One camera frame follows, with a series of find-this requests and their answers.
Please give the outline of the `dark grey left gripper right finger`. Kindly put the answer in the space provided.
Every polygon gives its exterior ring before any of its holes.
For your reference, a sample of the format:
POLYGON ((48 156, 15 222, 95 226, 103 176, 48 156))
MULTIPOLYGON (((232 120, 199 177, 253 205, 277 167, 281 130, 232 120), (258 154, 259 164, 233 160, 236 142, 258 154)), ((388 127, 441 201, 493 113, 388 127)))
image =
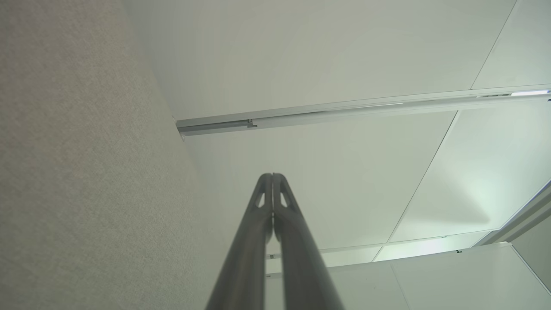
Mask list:
POLYGON ((281 244, 287 310, 343 310, 336 287, 283 174, 273 175, 274 232, 281 244))

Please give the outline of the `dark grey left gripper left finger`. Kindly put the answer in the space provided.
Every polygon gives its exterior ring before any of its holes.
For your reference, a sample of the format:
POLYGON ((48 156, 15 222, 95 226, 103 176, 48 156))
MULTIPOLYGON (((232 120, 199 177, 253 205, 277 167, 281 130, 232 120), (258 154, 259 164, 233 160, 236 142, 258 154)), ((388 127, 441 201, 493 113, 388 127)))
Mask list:
POLYGON ((263 174, 229 249, 205 308, 263 310, 266 245, 273 233, 273 174, 263 174))

